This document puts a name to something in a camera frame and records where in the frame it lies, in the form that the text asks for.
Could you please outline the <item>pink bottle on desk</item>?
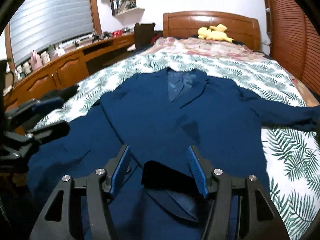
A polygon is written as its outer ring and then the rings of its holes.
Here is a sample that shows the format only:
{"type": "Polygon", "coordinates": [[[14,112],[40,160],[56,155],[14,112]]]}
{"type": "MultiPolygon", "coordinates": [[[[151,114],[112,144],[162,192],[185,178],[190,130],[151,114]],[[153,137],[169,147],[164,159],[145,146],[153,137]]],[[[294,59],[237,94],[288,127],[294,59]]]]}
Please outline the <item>pink bottle on desk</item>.
{"type": "Polygon", "coordinates": [[[43,66],[41,57],[35,50],[31,52],[30,65],[33,71],[36,71],[43,66]]]}

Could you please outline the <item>dark wooden chair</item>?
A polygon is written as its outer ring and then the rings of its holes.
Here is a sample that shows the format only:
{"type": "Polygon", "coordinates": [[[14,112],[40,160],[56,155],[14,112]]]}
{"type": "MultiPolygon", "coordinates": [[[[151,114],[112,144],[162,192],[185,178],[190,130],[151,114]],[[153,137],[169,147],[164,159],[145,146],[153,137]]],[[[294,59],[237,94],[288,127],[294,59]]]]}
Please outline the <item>dark wooden chair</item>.
{"type": "Polygon", "coordinates": [[[134,27],[134,39],[136,49],[142,49],[151,44],[154,37],[154,23],[136,23],[134,27]]]}

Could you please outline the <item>wooden louvered wardrobe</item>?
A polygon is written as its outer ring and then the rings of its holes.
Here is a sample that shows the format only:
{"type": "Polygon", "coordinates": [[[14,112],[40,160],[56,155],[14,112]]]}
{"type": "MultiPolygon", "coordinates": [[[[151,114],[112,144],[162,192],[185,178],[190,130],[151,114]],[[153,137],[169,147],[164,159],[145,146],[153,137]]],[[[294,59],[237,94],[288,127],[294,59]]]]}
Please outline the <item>wooden louvered wardrobe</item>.
{"type": "Polygon", "coordinates": [[[264,0],[270,55],[319,94],[319,34],[294,0],[264,0]]]}

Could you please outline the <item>grey window blind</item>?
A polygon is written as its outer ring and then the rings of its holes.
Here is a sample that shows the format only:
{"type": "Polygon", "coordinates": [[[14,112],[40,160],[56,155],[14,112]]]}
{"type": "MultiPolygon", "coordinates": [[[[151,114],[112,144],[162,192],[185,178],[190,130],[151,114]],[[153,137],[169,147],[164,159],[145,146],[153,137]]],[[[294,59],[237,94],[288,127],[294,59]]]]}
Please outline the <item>grey window blind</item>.
{"type": "Polygon", "coordinates": [[[25,0],[10,20],[13,61],[93,30],[89,0],[25,0]]]}

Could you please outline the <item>wooden bed headboard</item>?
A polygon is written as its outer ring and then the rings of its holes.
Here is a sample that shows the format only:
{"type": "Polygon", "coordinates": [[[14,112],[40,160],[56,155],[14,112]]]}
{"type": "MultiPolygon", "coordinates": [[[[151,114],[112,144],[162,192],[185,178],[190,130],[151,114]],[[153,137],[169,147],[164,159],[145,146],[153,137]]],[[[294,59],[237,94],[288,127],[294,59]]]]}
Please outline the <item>wooden bed headboard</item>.
{"type": "Polygon", "coordinates": [[[163,37],[189,38],[200,27],[227,27],[226,34],[243,42],[251,50],[260,50],[261,34],[258,20],[217,11],[182,11],[163,14],[163,37]]]}

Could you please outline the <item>yellow plush toy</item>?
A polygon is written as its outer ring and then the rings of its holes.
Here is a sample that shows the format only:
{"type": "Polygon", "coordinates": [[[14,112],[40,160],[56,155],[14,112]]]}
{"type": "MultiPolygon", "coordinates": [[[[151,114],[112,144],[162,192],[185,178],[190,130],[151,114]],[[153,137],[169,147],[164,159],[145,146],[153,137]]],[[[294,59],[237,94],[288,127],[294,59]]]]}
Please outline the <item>yellow plush toy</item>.
{"type": "Polygon", "coordinates": [[[218,26],[210,26],[209,28],[201,27],[198,29],[197,34],[198,38],[203,40],[226,41],[232,43],[233,39],[228,37],[225,33],[226,30],[226,26],[219,24],[218,26]]]}

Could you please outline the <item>floral pink bed sheet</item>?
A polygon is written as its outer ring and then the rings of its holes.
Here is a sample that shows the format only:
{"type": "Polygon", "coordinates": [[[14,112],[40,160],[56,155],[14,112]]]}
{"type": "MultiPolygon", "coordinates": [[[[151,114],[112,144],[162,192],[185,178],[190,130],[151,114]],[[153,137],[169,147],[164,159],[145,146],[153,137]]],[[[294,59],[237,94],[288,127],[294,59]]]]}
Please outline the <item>floral pink bed sheet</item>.
{"type": "Polygon", "coordinates": [[[260,62],[266,61],[264,54],[253,51],[245,45],[229,43],[226,41],[201,40],[199,38],[177,39],[174,37],[159,38],[154,45],[142,52],[143,55],[156,52],[169,54],[187,54],[214,57],[220,59],[233,59],[236,61],[260,62]]]}

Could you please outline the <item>leaf print bed blanket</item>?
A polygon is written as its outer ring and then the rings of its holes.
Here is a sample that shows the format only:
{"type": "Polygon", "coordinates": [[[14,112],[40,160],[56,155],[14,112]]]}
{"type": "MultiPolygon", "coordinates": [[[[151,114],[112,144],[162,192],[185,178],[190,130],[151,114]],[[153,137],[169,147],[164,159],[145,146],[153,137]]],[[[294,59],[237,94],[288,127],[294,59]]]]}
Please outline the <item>leaf print bed blanket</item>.
{"type": "MultiPolygon", "coordinates": [[[[42,118],[37,127],[84,116],[102,95],[111,93],[131,76],[151,74],[167,67],[183,73],[200,70],[210,76],[233,80],[238,86],[267,100],[306,106],[306,100],[291,77],[276,61],[241,61],[159,51],[129,57],[84,79],[79,83],[77,94],[62,109],[42,118]]],[[[299,239],[319,211],[319,145],[316,135],[291,128],[265,128],[261,138],[271,198],[284,220],[289,237],[299,239]]]]}

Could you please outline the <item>navy blue suit jacket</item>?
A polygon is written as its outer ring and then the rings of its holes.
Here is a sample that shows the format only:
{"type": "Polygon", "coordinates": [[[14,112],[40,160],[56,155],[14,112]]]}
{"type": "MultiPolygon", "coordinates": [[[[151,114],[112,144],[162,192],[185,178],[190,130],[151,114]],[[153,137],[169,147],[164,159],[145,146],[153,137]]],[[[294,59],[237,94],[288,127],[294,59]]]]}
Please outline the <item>navy blue suit jacket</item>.
{"type": "Polygon", "coordinates": [[[196,202],[174,191],[148,193],[140,183],[153,160],[190,175],[187,149],[228,174],[254,174],[270,187],[264,128],[311,132],[319,107],[289,106],[264,99],[233,80],[200,70],[135,74],[105,93],[85,116],[70,122],[66,137],[42,145],[30,160],[28,186],[39,215],[64,174],[89,175],[127,144],[131,171],[111,214],[121,239],[198,239],[203,230],[196,202]]]}

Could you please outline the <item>red item on desk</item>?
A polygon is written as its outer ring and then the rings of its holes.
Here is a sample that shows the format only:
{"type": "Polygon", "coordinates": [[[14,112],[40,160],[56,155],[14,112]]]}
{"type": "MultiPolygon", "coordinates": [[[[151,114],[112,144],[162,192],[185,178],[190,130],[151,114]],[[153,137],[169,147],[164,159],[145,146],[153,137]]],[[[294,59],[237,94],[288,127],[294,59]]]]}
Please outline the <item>red item on desk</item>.
{"type": "Polygon", "coordinates": [[[123,35],[123,31],[122,30],[116,30],[114,32],[111,33],[112,37],[120,37],[123,35]]]}

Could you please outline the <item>long wooden desk cabinet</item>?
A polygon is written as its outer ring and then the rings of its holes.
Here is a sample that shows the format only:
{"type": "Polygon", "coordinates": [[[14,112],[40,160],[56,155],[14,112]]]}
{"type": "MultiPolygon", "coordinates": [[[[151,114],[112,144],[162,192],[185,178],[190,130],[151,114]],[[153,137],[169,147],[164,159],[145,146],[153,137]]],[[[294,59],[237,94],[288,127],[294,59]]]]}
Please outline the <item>long wooden desk cabinet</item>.
{"type": "Polygon", "coordinates": [[[4,105],[11,109],[30,99],[39,99],[54,89],[75,85],[99,70],[120,61],[135,44],[133,34],[103,40],[67,53],[49,62],[18,83],[4,97],[4,105]]]}

